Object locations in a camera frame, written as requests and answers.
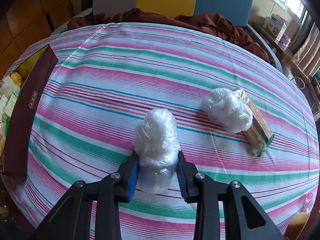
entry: screw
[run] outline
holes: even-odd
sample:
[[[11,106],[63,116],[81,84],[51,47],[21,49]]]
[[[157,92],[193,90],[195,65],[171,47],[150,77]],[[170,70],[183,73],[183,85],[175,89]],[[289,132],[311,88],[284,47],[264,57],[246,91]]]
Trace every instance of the screw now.
[[[77,181],[75,182],[75,186],[76,186],[76,187],[82,187],[83,185],[84,185],[83,180],[77,180]]]
[[[240,187],[240,182],[235,180],[231,183],[231,185],[234,187]]]
[[[198,178],[198,179],[203,179],[204,177],[205,177],[205,175],[203,173],[201,173],[201,172],[198,172],[196,174],[196,178]]]
[[[119,179],[119,178],[120,178],[120,173],[118,173],[118,172],[112,173],[112,174],[111,174],[111,178],[113,178],[113,179]]]

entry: tiled floor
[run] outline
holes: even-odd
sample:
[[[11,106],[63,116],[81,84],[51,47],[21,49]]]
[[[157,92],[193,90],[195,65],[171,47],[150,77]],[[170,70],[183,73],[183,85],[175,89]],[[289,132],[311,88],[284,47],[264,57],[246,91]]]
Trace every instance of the tiled floor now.
[[[48,37],[73,16],[70,0],[15,0],[0,19],[0,78],[29,45]]]

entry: rust-colored cloth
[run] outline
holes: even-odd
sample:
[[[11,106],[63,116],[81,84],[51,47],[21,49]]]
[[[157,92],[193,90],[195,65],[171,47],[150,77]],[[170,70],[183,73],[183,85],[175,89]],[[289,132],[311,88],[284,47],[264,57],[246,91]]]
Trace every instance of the rust-colored cloth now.
[[[166,24],[211,34],[225,41],[229,41],[232,44],[238,45],[270,63],[267,52],[257,45],[242,27],[234,26],[230,21],[216,13],[193,16],[179,15],[173,18],[135,8],[127,12],[112,15],[100,13],[95,16],[83,18],[74,17],[69,21],[68,29],[74,30],[89,25],[121,22]]]

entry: pink plastic object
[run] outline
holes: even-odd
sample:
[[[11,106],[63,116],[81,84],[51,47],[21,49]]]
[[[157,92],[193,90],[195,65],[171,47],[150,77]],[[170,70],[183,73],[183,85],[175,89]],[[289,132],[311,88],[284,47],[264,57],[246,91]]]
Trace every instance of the pink plastic object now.
[[[303,202],[303,212],[310,213],[313,205],[315,204],[315,197],[313,196],[313,192],[310,191],[306,194],[306,197]]]

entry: striped bed sheet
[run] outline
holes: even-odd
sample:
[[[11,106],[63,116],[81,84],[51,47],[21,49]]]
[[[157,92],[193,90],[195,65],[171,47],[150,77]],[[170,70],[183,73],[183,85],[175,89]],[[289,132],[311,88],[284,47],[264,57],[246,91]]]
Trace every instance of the striped bed sheet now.
[[[117,171],[133,151],[147,111],[176,118],[186,160],[216,181],[239,180],[284,233],[304,196],[316,194],[319,145],[304,95],[255,55],[217,37],[174,26],[120,23],[68,31],[31,45],[8,72],[50,44],[59,61],[41,96],[28,148],[28,176],[2,176],[36,227],[76,181]],[[260,158],[243,133],[228,134],[200,110],[209,90],[241,86],[275,138]],[[225,237],[223,207],[220,232]],[[94,239],[96,203],[90,238]],[[122,239],[193,239],[196,205],[181,197],[176,176],[158,195],[138,188],[119,205]]]

